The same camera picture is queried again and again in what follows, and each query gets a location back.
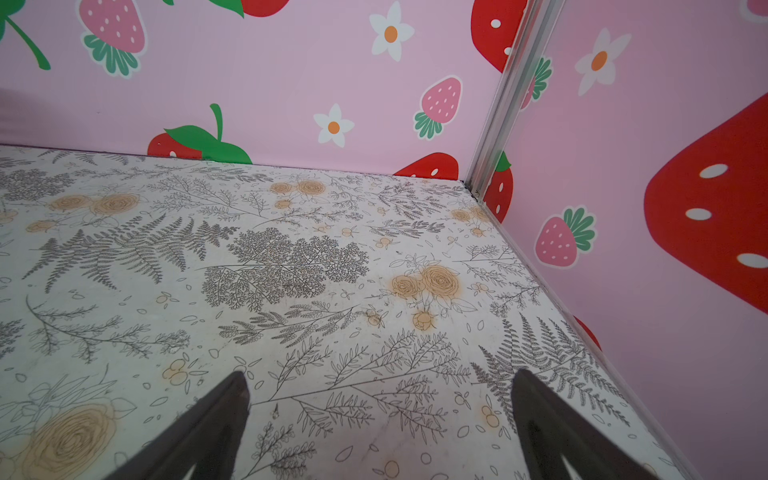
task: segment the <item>red strawberry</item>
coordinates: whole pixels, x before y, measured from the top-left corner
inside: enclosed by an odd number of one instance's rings
[[[187,148],[170,137],[169,134],[159,134],[149,143],[147,155],[152,157],[179,157],[190,160],[202,160],[203,152]]]
[[[592,339],[594,344],[597,345],[598,348],[600,349],[600,351],[602,352],[603,351],[603,347],[600,346],[600,342],[598,342],[598,338],[596,336],[594,336],[594,333],[592,333],[592,330],[590,330],[588,326],[584,325],[584,322],[579,320],[577,316],[574,316],[574,318],[576,319],[576,322],[579,324],[579,326],[584,329],[584,331],[587,333],[587,335],[589,335],[589,338]]]
[[[575,212],[568,207],[562,217],[553,215],[544,222],[534,247],[540,262],[557,268],[571,268],[576,264],[579,251],[588,253],[592,250],[590,240],[597,235],[590,228],[594,215],[586,213],[584,207]]]
[[[221,141],[223,133],[221,108],[218,104],[211,104],[210,109],[214,111],[216,117],[216,137],[194,125],[166,128],[166,133],[152,139],[147,148],[147,155],[250,164],[250,157],[242,148]]]
[[[528,0],[475,0],[472,5],[472,42],[480,55],[504,71]]]
[[[768,313],[768,94],[670,160],[645,190],[659,247]]]
[[[243,0],[243,11],[252,17],[269,17],[283,9],[288,0]]]
[[[422,95],[422,111],[413,118],[413,129],[419,138],[431,140],[442,133],[442,126],[451,123],[462,98],[462,81],[449,75],[427,88]]]
[[[512,202],[513,187],[512,169],[509,160],[507,160],[507,154],[502,151],[496,164],[496,172],[491,178],[491,184],[488,185],[485,197],[483,197],[483,202],[499,222],[503,222],[507,216],[509,204]]]
[[[144,52],[147,42],[134,0],[80,0],[78,12],[92,33],[83,36],[83,43],[96,63],[126,78],[139,69],[134,54]]]
[[[400,177],[442,178],[458,180],[458,162],[448,154],[434,153],[399,170]]]

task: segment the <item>leaf sketch pattern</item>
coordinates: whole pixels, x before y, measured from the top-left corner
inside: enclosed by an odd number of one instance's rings
[[[204,260],[207,243],[219,247],[220,241],[229,240],[237,229],[221,227],[218,223],[209,225],[206,221],[195,228],[194,219],[185,223],[180,217],[161,227],[165,215],[151,222],[144,223],[143,220],[141,216],[134,217],[117,228],[93,235],[78,230],[72,238],[61,243],[51,238],[40,247],[43,252],[40,260],[22,278],[55,263],[45,284],[46,293],[76,266],[85,270],[82,276],[112,289],[117,289],[111,277],[111,269],[115,266],[125,266],[126,270],[149,276],[159,283],[163,279],[161,260],[183,271],[187,268],[186,251]]]
[[[158,353],[176,353],[190,343],[190,337],[184,330],[159,333],[151,337],[148,335],[151,331],[150,325],[136,324],[120,331],[118,327],[122,324],[122,318],[119,315],[103,323],[72,322],[73,319],[84,318],[95,310],[95,305],[72,311],[42,310],[42,305],[33,307],[29,304],[29,298],[26,301],[29,312],[42,324],[30,335],[32,340],[36,341],[32,348],[43,355],[53,355],[61,346],[72,343],[78,348],[73,357],[91,363],[97,359],[96,353],[100,347],[108,344],[119,347],[120,353],[125,353],[126,356],[140,356],[146,359],[152,353],[153,347],[157,348]]]
[[[74,179],[69,174],[49,177],[47,172],[38,168],[15,170],[10,174],[0,172],[0,190],[7,191],[3,197],[10,201],[37,201],[43,197],[60,194],[73,183]]]
[[[247,306],[258,312],[264,300],[318,296],[327,280],[351,283],[368,273],[368,254],[357,243],[339,248],[328,236],[292,242],[277,228],[249,230],[227,248],[238,263],[205,269],[203,292],[211,306]]]
[[[0,477],[103,478],[233,370],[236,480],[515,476],[530,369],[681,478],[460,182],[6,146],[0,175]]]
[[[520,369],[531,370],[542,382],[552,387],[555,392],[568,390],[567,398],[576,394],[581,406],[606,412],[630,426],[629,421],[608,402],[595,388],[623,398],[619,390],[599,372],[600,366],[578,339],[576,332],[567,323],[557,323],[552,319],[545,322],[538,319],[541,337],[537,336],[531,323],[522,314],[522,334],[518,334],[509,320],[503,319],[504,339],[496,354],[485,347],[480,350],[485,357],[486,368],[473,362],[478,381],[487,384],[496,399],[501,403],[504,414],[511,428],[517,432],[512,417],[512,403],[509,395],[512,378]]]

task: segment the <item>strawberry leaf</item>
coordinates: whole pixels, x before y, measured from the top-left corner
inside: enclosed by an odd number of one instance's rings
[[[207,131],[194,125],[184,125],[179,128],[166,128],[166,133],[175,141],[192,150],[207,150],[219,141]]]
[[[241,17],[245,17],[243,14],[243,3],[240,0],[208,0],[214,5],[219,5],[227,10],[237,13]]]
[[[199,150],[203,151],[203,160],[226,162],[228,164],[250,165],[252,163],[245,150],[236,145],[225,144],[224,142],[216,142]]]
[[[586,228],[592,225],[593,222],[594,222],[594,217],[590,215],[584,218],[580,223],[574,225],[574,227],[571,228],[571,232],[574,234],[574,236],[576,236],[577,233],[583,230],[586,230]]]
[[[566,225],[568,225],[568,228],[571,228],[571,220],[573,220],[574,211],[570,208],[566,209],[565,212],[563,212],[563,221]]]
[[[22,9],[26,0],[3,0],[0,2],[0,15],[13,15]]]

